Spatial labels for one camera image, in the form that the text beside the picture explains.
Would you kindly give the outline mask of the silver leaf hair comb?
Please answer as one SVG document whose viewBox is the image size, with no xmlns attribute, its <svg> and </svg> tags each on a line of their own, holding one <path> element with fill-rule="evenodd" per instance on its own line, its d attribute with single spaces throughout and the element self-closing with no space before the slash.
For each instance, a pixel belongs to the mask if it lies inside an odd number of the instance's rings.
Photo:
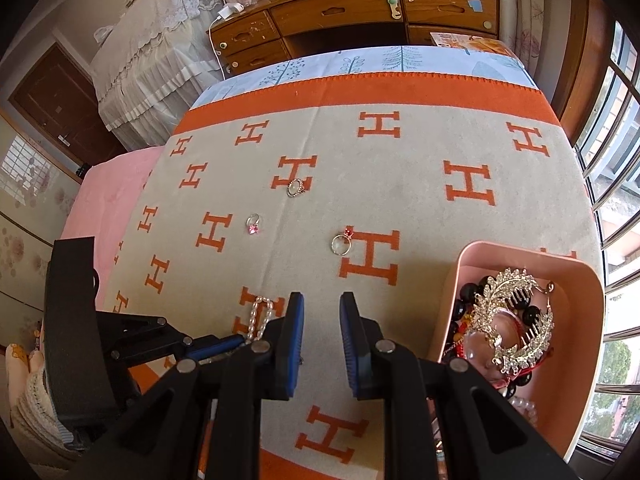
<svg viewBox="0 0 640 480">
<path fill-rule="evenodd" d="M 491 365 L 509 378 L 533 370 L 551 346 L 554 284 L 541 285 L 524 269 L 491 275 L 475 295 L 470 333 L 483 336 Z"/>
</svg>

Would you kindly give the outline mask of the pink blanket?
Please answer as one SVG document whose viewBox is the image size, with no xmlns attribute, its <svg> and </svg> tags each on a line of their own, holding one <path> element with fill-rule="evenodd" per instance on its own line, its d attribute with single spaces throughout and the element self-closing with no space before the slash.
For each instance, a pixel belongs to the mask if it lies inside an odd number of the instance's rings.
<svg viewBox="0 0 640 480">
<path fill-rule="evenodd" d="M 92 167 L 85 175 L 61 238 L 94 237 L 93 266 L 100 286 L 96 308 L 103 309 L 106 284 L 122 250 L 131 211 L 164 148 L 144 148 Z"/>
</svg>

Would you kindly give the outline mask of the pink storage box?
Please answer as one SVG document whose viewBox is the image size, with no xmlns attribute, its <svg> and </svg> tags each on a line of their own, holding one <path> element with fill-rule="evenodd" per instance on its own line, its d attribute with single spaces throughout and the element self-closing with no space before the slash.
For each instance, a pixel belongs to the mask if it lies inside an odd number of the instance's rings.
<svg viewBox="0 0 640 480">
<path fill-rule="evenodd" d="M 576 252 L 554 254 L 486 240 L 450 260 L 427 356 L 465 358 L 499 390 L 518 378 L 512 403 L 570 457 L 600 363 L 603 288 Z"/>
</svg>

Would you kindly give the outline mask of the orange beige H blanket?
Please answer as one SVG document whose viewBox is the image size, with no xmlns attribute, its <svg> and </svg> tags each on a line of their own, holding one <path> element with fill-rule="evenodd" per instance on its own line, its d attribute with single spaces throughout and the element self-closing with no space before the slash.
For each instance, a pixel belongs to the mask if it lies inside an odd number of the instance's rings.
<svg viewBox="0 0 640 480">
<path fill-rule="evenodd" d="M 291 401 L 262 409 L 267 479 L 377 479 L 378 402 L 350 392 L 338 302 L 428 358 L 450 260 L 476 240 L 602 272 L 582 173 L 544 96 L 419 73 L 280 84 L 186 113 L 131 211 L 103 309 L 194 337 L 305 299 Z"/>
</svg>

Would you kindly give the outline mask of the dark wooden door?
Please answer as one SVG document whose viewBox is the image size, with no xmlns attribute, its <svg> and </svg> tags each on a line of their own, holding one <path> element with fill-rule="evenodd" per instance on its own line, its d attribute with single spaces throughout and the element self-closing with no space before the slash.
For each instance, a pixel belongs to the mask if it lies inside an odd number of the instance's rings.
<svg viewBox="0 0 640 480">
<path fill-rule="evenodd" d="M 126 152 L 102 122 L 92 83 L 58 44 L 35 62 L 9 102 L 80 166 L 96 166 Z"/>
</svg>

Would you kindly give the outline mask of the white lace covered furniture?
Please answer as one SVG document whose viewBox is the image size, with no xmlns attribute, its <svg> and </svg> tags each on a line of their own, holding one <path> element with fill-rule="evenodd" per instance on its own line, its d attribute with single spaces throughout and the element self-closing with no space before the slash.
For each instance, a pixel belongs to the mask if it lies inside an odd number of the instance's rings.
<svg viewBox="0 0 640 480">
<path fill-rule="evenodd" d="M 165 144 L 222 71 L 207 36 L 222 0 L 136 0 L 91 62 L 99 115 L 128 151 Z"/>
</svg>

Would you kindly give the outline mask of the light blue bed sheet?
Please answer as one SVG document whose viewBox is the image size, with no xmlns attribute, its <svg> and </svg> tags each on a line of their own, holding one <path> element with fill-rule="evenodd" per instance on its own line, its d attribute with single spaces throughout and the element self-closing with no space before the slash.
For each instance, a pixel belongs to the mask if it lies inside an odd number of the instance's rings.
<svg viewBox="0 0 640 480">
<path fill-rule="evenodd" d="M 525 88 L 536 87 L 522 62 L 513 56 L 448 47 L 374 47 L 294 58 L 232 76 L 208 87 L 193 106 L 199 107 L 291 82 L 378 73 L 473 76 Z"/>
</svg>

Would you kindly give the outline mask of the window with metal grille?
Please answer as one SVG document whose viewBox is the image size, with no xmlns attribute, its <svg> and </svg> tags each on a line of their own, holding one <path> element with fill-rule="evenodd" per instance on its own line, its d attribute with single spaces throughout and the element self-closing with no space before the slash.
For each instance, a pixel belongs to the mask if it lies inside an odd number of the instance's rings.
<svg viewBox="0 0 640 480">
<path fill-rule="evenodd" d="M 612 460 L 639 427 L 639 53 L 621 24 L 575 153 L 596 220 L 605 299 L 602 363 L 579 445 Z"/>
</svg>

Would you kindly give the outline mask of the orange patterned box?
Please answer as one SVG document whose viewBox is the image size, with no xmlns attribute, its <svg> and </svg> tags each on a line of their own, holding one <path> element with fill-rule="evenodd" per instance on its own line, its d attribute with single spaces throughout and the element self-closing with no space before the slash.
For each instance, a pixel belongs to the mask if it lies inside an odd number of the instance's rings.
<svg viewBox="0 0 640 480">
<path fill-rule="evenodd" d="M 493 53 L 515 58 L 515 54 L 498 39 L 453 32 L 431 32 L 430 36 L 437 47 L 462 49 L 466 52 Z"/>
</svg>

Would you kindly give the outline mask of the wooden desk with drawers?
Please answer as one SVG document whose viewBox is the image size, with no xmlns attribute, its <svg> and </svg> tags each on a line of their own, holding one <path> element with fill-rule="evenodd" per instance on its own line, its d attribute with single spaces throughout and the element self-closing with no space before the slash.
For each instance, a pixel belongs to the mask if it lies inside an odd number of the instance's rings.
<svg viewBox="0 0 640 480">
<path fill-rule="evenodd" d="M 239 75 L 319 53 L 428 46 L 431 32 L 496 38 L 499 0 L 262 0 L 208 36 Z"/>
</svg>

